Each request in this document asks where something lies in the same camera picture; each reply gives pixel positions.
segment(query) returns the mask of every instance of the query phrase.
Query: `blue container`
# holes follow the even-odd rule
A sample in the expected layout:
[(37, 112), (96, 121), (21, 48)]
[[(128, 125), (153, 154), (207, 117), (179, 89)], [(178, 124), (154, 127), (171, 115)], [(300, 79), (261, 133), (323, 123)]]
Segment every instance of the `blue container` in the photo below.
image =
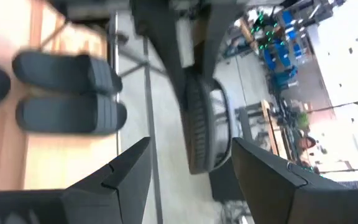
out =
[(276, 69), (276, 63), (273, 61), (272, 55), (270, 54), (268, 49), (264, 49), (264, 58), (267, 64), (267, 67), (274, 71)]
[(275, 48), (277, 50), (277, 54), (280, 57), (281, 63), (283, 63), (284, 67), (291, 66), (291, 61), (288, 56), (289, 51), (285, 45), (275, 44)]
[(295, 40), (296, 39), (295, 30), (292, 30), (292, 31), (288, 32), (287, 35), (289, 36), (290, 40)]
[(299, 46), (299, 44), (295, 44), (293, 46), (293, 52), (295, 54), (295, 57), (300, 57), (302, 56), (302, 50), (301, 50), (301, 47)]
[(290, 11), (283, 11), (283, 21), (285, 23), (285, 27), (288, 27), (291, 25), (291, 22), (293, 20), (293, 17), (290, 13)]

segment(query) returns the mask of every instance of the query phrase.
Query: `person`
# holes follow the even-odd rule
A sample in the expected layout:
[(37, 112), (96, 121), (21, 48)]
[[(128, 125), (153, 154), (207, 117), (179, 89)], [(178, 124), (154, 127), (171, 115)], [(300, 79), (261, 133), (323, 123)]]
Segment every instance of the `person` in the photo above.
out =
[(312, 147), (315, 147), (316, 145), (317, 145), (317, 141), (310, 136), (304, 136), (298, 141), (298, 146), (302, 151), (311, 149)]

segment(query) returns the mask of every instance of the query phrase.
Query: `wooden platform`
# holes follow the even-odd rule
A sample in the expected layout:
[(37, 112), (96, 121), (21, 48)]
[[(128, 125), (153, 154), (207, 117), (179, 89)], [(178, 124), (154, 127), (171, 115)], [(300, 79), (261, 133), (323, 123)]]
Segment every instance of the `wooden platform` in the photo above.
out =
[(240, 29), (242, 35), (246, 38), (247, 43), (250, 43), (252, 50), (258, 50), (258, 43), (254, 41), (254, 36), (251, 34), (250, 27), (243, 18), (240, 18)]
[(288, 160), (287, 152), (285, 151), (286, 140), (282, 137), (282, 131), (277, 125), (277, 120), (272, 116), (269, 116), (268, 111), (270, 111), (270, 104), (266, 100), (262, 100), (260, 104), (266, 123), (265, 125), (267, 126), (266, 129), (268, 132), (270, 145), (272, 146), (272, 151), (276, 156), (280, 156), (281, 158)]
[[(34, 89), (19, 82), (11, 61), (22, 48), (37, 47), (61, 17), (43, 1), (0, 0), (0, 68), (11, 78), (11, 91), (0, 103), (0, 190), (68, 187), (116, 157), (116, 137), (28, 134), (15, 120), (17, 102)], [(46, 46), (55, 53), (90, 52), (106, 56), (106, 42), (82, 27), (69, 26)]]

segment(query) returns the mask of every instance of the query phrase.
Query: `gray floor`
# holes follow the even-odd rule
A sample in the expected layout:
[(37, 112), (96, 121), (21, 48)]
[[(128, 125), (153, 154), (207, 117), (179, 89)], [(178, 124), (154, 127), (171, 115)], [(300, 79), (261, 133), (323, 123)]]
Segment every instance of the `gray floor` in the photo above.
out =
[[(192, 62), (189, 26), (186, 21), (178, 23), (181, 59), (183, 65)], [(142, 40), (134, 37), (129, 15), (119, 16), (119, 30), (130, 34), (128, 46), (139, 54), (143, 52)], [(161, 66), (151, 50), (150, 60)], [(135, 64), (120, 58), (119, 69), (125, 71)], [(207, 174), (190, 175), (187, 168), (185, 145), (181, 131), (180, 114), (170, 83), (166, 77), (152, 76), (152, 99), (155, 120), (155, 138), (160, 176), (162, 215), (164, 223), (219, 223), (221, 206), (213, 202)], [(254, 55), (219, 64), (216, 76), (226, 87), (234, 106), (245, 106), (268, 98), (264, 70)], [(140, 138), (148, 136), (145, 103), (144, 71), (123, 79), (121, 100), (128, 109), (128, 120), (121, 131), (122, 148), (127, 149)], [(149, 188), (143, 223), (156, 224), (153, 181)]]

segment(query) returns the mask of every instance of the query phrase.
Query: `wall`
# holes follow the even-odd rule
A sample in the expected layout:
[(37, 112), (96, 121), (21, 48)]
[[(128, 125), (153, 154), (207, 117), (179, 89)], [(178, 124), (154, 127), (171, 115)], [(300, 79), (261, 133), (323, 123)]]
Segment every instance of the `wall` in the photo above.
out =
[[(318, 110), (331, 106), (328, 92), (321, 76), (318, 62), (315, 58), (298, 66), (296, 79), (298, 86), (294, 86), (283, 92), (287, 99), (310, 103), (310, 110)], [(309, 114), (310, 123), (319, 123), (335, 119), (333, 110), (319, 111)]]
[[(334, 17), (308, 28), (333, 105), (358, 101), (358, 11), (354, 10), (357, 7), (358, 1), (348, 1), (335, 10)], [(336, 108), (335, 114), (338, 123), (322, 124), (319, 131), (335, 129), (325, 137), (336, 146), (329, 150), (349, 158), (352, 167), (358, 168), (358, 106)]]

